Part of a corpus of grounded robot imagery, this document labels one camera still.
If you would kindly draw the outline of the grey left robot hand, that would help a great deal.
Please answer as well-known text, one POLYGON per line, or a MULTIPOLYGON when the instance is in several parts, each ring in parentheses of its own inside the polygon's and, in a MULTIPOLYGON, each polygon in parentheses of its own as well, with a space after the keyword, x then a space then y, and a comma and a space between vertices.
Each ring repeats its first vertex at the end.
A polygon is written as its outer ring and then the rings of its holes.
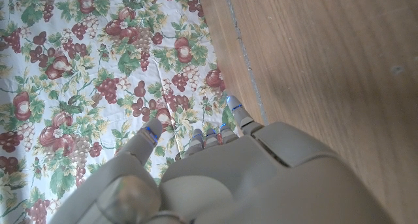
POLYGON ((392 223, 328 146, 276 122, 257 123, 234 96, 242 130, 195 130, 160 182, 144 168, 162 134, 145 123, 59 208, 53 223, 392 223))

